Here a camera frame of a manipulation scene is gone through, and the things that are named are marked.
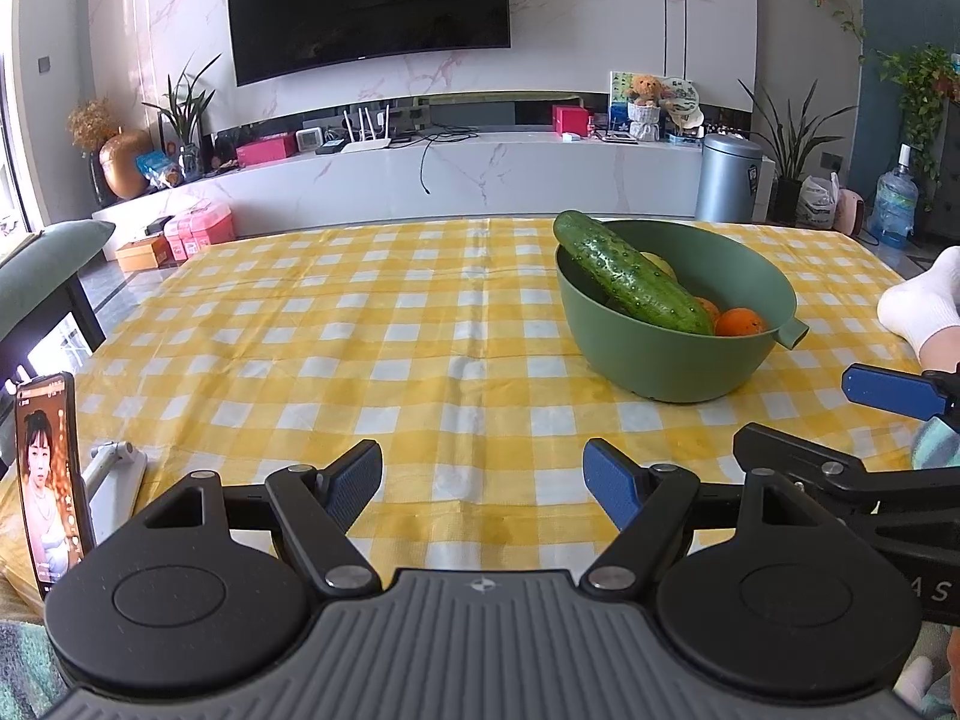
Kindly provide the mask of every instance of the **pink box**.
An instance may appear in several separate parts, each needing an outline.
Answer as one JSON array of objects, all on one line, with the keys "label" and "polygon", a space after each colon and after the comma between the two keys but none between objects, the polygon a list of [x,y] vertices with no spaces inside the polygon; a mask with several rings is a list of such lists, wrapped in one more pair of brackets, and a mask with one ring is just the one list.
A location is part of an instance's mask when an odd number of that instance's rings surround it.
[{"label": "pink box", "polygon": [[247,143],[246,146],[240,146],[240,148],[237,148],[237,162],[240,163],[240,167],[249,167],[264,162],[286,159],[296,153],[298,153],[296,150],[296,135],[287,132],[281,135],[271,135],[269,138],[261,138],[258,141],[253,141],[253,143]]},{"label": "pink box", "polygon": [[236,240],[229,206],[216,201],[198,203],[177,214],[166,223],[163,234],[177,262],[190,259],[202,248]]},{"label": "pink box", "polygon": [[572,132],[586,138],[589,118],[590,112],[587,108],[580,108],[577,105],[553,106],[553,128],[558,135]]}]

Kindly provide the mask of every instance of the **gray ribbed panel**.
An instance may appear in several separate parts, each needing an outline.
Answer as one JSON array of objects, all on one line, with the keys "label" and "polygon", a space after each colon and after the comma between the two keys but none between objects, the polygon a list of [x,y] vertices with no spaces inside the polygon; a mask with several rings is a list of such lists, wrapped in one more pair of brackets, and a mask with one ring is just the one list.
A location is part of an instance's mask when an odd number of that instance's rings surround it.
[{"label": "gray ribbed panel", "polygon": [[[472,587],[484,578],[496,587]],[[71,694],[49,720],[906,720],[893,695],[835,709],[768,707],[701,682],[643,613],[560,573],[406,571],[337,602],[274,672],[221,697],[122,707]]]}]

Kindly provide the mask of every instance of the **black plant pot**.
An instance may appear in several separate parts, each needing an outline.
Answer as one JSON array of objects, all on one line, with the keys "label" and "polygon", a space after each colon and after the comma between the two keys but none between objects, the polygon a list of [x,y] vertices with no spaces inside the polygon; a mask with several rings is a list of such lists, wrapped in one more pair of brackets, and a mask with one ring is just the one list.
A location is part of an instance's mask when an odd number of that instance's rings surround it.
[{"label": "black plant pot", "polygon": [[774,187],[774,194],[770,199],[770,208],[767,209],[767,220],[777,224],[797,223],[797,201],[800,200],[800,181],[791,178],[778,178]]},{"label": "black plant pot", "polygon": [[110,185],[107,184],[107,177],[104,176],[104,168],[100,164],[99,151],[88,154],[86,160],[90,166],[90,183],[93,184],[93,193],[97,196],[97,205],[101,208],[107,208],[107,206],[113,205],[119,200],[119,197],[113,193]]}]

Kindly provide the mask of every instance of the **black tv screen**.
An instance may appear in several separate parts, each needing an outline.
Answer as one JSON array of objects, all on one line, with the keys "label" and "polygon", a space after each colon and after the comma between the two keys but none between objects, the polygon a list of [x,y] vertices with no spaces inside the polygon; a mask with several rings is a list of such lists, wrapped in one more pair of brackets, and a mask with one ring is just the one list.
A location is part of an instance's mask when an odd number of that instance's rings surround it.
[{"label": "black tv screen", "polygon": [[510,0],[229,0],[237,85],[374,56],[510,47]]}]

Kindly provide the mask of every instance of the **small bottle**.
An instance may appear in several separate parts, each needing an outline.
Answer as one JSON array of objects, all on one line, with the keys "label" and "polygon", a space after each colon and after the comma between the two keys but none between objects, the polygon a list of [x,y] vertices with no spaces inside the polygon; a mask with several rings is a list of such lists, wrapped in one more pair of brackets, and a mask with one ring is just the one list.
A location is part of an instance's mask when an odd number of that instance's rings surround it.
[{"label": "small bottle", "polygon": [[910,146],[901,146],[899,164],[877,181],[877,200],[868,228],[882,244],[904,248],[913,232],[920,190],[910,179]]}]

